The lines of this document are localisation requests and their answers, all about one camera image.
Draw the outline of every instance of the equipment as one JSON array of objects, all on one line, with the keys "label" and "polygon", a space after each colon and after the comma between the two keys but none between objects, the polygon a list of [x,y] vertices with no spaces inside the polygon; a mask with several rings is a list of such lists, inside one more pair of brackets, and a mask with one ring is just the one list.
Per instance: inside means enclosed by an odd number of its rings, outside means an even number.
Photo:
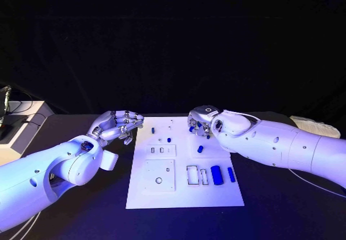
[{"label": "equipment", "polygon": [[143,126],[143,121],[135,112],[107,111],[87,135],[0,167],[0,233],[31,219],[73,187],[84,185],[99,168],[115,169],[119,155],[103,147],[116,138],[128,145],[132,130]]},{"label": "equipment", "polygon": [[240,112],[221,112],[211,105],[190,112],[188,126],[198,136],[213,132],[228,152],[269,166],[309,172],[346,187],[346,140]]}]

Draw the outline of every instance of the black background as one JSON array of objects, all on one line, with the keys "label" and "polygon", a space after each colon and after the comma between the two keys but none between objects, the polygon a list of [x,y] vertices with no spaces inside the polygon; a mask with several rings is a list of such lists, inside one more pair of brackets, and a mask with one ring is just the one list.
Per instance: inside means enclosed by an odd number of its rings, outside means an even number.
[{"label": "black background", "polygon": [[345,16],[341,0],[6,0],[0,82],[58,113],[187,113],[211,104],[344,132]]}]

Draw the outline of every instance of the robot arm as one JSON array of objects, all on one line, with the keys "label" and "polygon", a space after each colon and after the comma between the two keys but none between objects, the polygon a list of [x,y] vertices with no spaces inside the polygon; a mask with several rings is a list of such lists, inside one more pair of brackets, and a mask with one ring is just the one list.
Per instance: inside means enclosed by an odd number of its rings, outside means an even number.
[{"label": "robot arm", "polygon": [[250,121],[244,115],[200,106],[188,117],[191,132],[203,137],[213,133],[228,152],[269,166],[309,172],[346,188],[346,140],[254,116]]},{"label": "robot arm", "polygon": [[128,145],[132,130],[145,117],[130,111],[109,111],[81,135],[48,150],[0,166],[0,233],[38,214],[103,168],[115,169],[119,155],[103,150],[116,138]]}]

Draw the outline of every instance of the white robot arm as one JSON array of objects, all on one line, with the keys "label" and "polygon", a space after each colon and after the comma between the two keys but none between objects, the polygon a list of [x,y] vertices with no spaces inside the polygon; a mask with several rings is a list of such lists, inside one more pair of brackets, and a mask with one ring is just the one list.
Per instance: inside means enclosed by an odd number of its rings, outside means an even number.
[{"label": "white robot arm", "polygon": [[346,140],[306,132],[214,106],[197,107],[188,117],[191,132],[215,135],[231,153],[273,167],[309,172],[346,188]]},{"label": "white robot arm", "polygon": [[115,169],[119,155],[103,150],[116,138],[128,145],[132,130],[145,117],[130,111],[107,111],[81,135],[48,150],[0,166],[0,233],[38,214],[99,169]]}]

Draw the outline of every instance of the blue cylinder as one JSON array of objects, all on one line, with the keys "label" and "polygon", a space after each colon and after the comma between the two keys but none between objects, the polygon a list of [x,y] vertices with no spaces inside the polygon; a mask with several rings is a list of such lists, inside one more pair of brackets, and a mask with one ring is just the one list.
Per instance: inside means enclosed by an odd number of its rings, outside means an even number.
[{"label": "blue cylinder", "polygon": [[213,174],[214,185],[223,185],[224,184],[223,171],[218,165],[211,167],[211,174]]},{"label": "blue cylinder", "polygon": [[234,171],[233,168],[228,168],[228,174],[230,174],[230,178],[231,178],[231,182],[234,183],[237,181],[236,175],[234,175]]},{"label": "blue cylinder", "polygon": [[198,150],[197,150],[200,153],[203,153],[204,151],[204,146],[200,146]]}]

